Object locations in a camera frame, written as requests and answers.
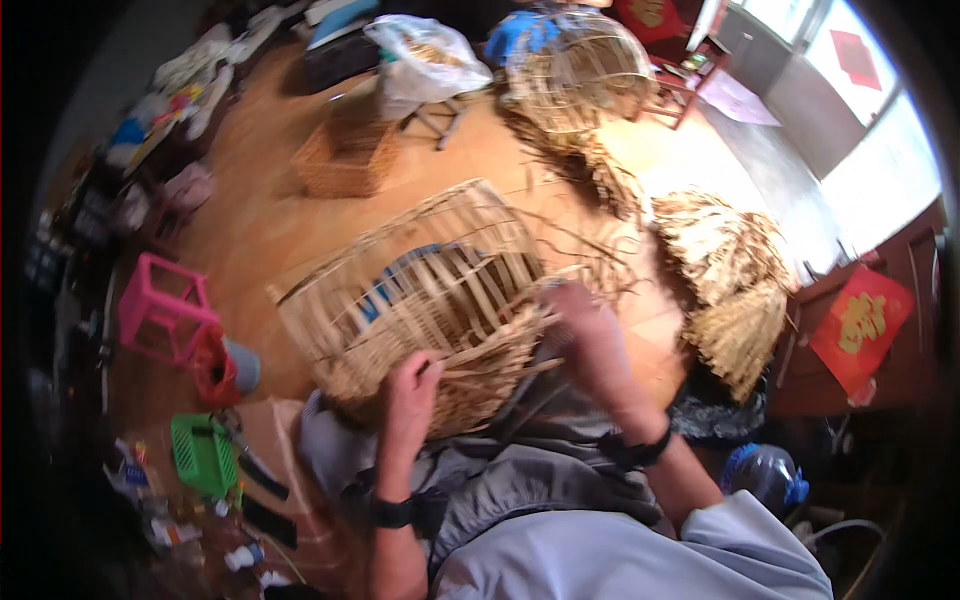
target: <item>stool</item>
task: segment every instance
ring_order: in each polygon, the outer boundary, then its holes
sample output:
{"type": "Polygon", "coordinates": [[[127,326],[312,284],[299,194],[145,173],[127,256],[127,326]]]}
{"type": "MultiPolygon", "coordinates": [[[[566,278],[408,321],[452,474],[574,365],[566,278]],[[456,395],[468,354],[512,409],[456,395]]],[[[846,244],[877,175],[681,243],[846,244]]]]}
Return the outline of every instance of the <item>stool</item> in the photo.
{"type": "Polygon", "coordinates": [[[205,276],[183,269],[159,256],[147,252],[140,254],[133,277],[120,299],[120,343],[155,360],[178,368],[185,367],[200,339],[201,327],[220,321],[206,300],[205,284],[205,276]],[[158,289],[155,286],[154,268],[184,280],[186,285],[183,291],[171,294],[158,289]],[[145,322],[167,330],[169,355],[137,341],[137,333],[145,322]],[[186,343],[179,341],[182,333],[189,335],[186,343]]]}

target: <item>bottle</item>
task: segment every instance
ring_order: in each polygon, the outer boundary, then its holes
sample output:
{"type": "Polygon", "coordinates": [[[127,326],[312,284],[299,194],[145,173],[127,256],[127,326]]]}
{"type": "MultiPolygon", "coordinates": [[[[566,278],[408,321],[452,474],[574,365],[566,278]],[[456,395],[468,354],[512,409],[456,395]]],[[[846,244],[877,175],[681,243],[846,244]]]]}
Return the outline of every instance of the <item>bottle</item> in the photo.
{"type": "Polygon", "coordinates": [[[802,504],[810,491],[803,472],[783,448],[768,444],[745,444],[734,450],[717,481],[720,491],[731,494],[747,490],[777,518],[802,504]]]}
{"type": "Polygon", "coordinates": [[[263,548],[256,543],[240,546],[233,552],[224,555],[224,562],[227,563],[227,568],[234,573],[245,566],[254,566],[262,560],[263,548]]]}

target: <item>white wire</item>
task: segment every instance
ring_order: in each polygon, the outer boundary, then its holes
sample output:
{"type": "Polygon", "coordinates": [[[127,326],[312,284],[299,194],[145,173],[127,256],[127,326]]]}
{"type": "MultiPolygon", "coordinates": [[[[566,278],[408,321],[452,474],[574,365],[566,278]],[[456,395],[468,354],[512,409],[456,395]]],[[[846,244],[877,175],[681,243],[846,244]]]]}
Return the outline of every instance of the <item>white wire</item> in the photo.
{"type": "Polygon", "coordinates": [[[819,540],[826,534],[831,534],[834,531],[837,531],[840,529],[846,529],[847,527],[866,527],[867,529],[871,529],[877,532],[880,535],[881,540],[886,540],[886,537],[887,537],[887,535],[883,532],[883,528],[877,525],[876,523],[874,523],[873,521],[869,521],[865,518],[851,518],[845,521],[840,521],[839,523],[833,523],[829,527],[825,527],[824,529],[821,529],[820,531],[813,534],[812,536],[807,536],[806,538],[801,540],[801,543],[806,547],[810,547],[810,545],[813,544],[813,542],[815,542],[816,540],[819,540]]]}

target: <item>black wristband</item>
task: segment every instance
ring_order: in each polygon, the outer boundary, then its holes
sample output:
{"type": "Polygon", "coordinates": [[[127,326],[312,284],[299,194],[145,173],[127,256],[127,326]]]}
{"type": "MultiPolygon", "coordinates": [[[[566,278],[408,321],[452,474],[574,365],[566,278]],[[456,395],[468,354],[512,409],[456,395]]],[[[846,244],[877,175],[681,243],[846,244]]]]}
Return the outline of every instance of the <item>black wristband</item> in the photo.
{"type": "Polygon", "coordinates": [[[597,449],[618,467],[624,470],[633,470],[655,465],[667,445],[670,444],[671,437],[673,437],[673,431],[667,427],[666,433],[655,444],[639,444],[627,447],[623,444],[622,434],[608,432],[597,442],[597,449]]]}
{"type": "Polygon", "coordinates": [[[397,504],[381,500],[374,495],[371,499],[371,518],[373,527],[402,529],[414,520],[413,498],[407,498],[397,504]]]}

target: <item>light blue jacket sleeve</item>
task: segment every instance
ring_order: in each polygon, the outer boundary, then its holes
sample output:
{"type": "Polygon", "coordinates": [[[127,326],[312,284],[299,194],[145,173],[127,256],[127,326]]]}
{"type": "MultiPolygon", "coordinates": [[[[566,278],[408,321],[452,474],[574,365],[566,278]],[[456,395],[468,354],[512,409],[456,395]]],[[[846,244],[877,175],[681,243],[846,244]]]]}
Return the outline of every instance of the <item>light blue jacket sleeve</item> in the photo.
{"type": "Polygon", "coordinates": [[[688,548],[789,598],[832,598],[813,555],[746,490],[694,511],[680,534],[688,548]]]}

